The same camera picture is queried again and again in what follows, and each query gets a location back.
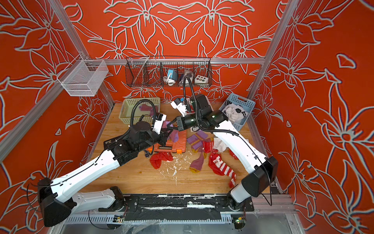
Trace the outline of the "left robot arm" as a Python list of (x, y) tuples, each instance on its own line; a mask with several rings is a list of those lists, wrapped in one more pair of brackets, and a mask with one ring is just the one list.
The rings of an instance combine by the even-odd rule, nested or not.
[(171, 133), (162, 127), (167, 116), (156, 113), (154, 117), (154, 124), (139, 121), (131, 125), (126, 133), (110, 140), (104, 151), (85, 165), (61, 177), (40, 180), (38, 202), (44, 226), (53, 227), (72, 213), (94, 209), (120, 211), (126, 207), (126, 200), (117, 186), (94, 193), (81, 193), (80, 190), (155, 144), (165, 145)]

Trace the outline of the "plain white ankle sock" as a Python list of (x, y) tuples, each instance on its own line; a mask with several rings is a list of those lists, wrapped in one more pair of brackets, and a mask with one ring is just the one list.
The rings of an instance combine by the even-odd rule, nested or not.
[(235, 104), (227, 105), (223, 109), (223, 113), (233, 123), (241, 123), (249, 115), (249, 113), (245, 111), (241, 106)]

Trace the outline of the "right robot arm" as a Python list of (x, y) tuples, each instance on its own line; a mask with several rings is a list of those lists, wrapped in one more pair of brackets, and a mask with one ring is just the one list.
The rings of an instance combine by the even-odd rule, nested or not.
[(234, 127), (222, 110), (213, 110), (205, 95), (192, 97), (191, 104), (184, 98), (176, 98), (171, 106), (180, 112), (174, 119), (179, 131), (197, 127), (213, 133), (239, 159), (247, 171), (247, 176), (234, 186), (228, 198), (233, 204), (239, 204), (251, 197), (258, 197), (275, 180), (278, 161), (266, 157), (252, 146)]

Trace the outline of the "small purple yellow sock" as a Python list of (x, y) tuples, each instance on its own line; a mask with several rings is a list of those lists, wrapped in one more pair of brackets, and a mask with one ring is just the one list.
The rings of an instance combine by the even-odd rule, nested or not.
[(196, 159), (196, 160), (194, 160), (194, 161), (190, 164), (190, 170), (191, 170), (193, 173), (198, 173), (198, 172), (200, 172), (201, 169), (202, 169), (203, 163), (204, 163), (204, 159), (205, 159), (204, 153), (201, 152), (199, 158)]

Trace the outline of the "purple ribbed sock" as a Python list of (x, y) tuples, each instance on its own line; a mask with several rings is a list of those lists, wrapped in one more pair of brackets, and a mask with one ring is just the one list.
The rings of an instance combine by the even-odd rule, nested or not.
[(141, 104), (139, 106), (139, 110), (143, 112), (147, 112), (150, 116), (154, 115), (154, 109), (151, 105), (148, 104)]

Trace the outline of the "purple yellow striped sock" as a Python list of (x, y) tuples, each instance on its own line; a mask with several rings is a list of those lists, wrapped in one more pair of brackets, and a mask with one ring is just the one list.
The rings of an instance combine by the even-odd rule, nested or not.
[(203, 141), (208, 138), (208, 135), (199, 130), (194, 135), (187, 138), (187, 142), (191, 145), (193, 152), (199, 152), (203, 149)]

